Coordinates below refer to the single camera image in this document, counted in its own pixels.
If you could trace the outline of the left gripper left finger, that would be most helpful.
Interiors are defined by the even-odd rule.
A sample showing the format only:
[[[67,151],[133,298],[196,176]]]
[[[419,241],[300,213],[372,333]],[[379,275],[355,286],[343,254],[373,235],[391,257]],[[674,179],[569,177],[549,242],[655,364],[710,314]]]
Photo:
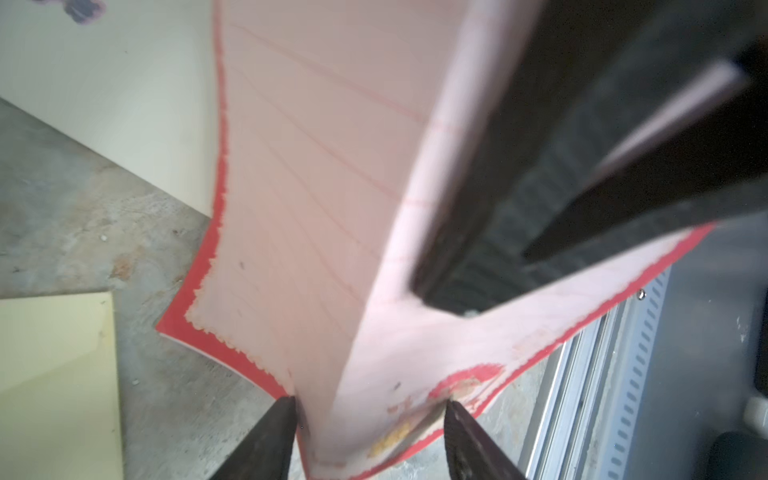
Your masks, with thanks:
[[[297,418],[293,396],[277,399],[210,479],[286,480]]]

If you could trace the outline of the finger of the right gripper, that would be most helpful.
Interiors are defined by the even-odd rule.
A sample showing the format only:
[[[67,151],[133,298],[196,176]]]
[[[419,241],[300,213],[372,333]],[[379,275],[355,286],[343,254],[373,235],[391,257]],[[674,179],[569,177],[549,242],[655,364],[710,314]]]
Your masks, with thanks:
[[[567,204],[524,194],[543,148],[613,57],[659,7],[656,1],[549,1],[491,110],[466,174],[414,276],[431,308],[483,312],[545,284],[523,252]]]
[[[767,40],[734,60],[743,83],[579,195],[523,252],[593,264],[656,237],[767,205]]]

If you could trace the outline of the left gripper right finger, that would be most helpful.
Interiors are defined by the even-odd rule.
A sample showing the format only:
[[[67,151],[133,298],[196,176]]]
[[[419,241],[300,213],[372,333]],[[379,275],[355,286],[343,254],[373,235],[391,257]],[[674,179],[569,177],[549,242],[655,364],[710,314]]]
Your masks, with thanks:
[[[525,480],[525,475],[465,407],[446,404],[444,444],[451,480]]]

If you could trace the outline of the yellow envelope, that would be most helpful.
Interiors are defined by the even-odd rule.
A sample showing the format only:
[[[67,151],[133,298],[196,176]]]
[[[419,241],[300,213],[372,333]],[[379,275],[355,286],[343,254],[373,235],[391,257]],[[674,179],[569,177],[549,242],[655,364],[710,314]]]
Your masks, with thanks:
[[[111,293],[2,300],[1,476],[123,478]]]

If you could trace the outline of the red bordered card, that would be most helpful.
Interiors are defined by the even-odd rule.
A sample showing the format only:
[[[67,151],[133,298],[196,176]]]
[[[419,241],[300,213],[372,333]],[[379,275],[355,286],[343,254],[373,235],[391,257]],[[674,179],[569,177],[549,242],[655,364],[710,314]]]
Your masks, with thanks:
[[[409,288],[537,1],[218,1],[214,216],[158,331],[301,408],[311,479],[367,479],[692,250],[686,229],[464,318]]]

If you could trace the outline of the cream white envelope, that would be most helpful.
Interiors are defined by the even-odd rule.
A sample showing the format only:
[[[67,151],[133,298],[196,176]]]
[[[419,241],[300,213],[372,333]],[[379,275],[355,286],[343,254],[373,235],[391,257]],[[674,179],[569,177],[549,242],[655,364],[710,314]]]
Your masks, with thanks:
[[[211,1],[1,5],[1,96],[210,215],[218,155]]]

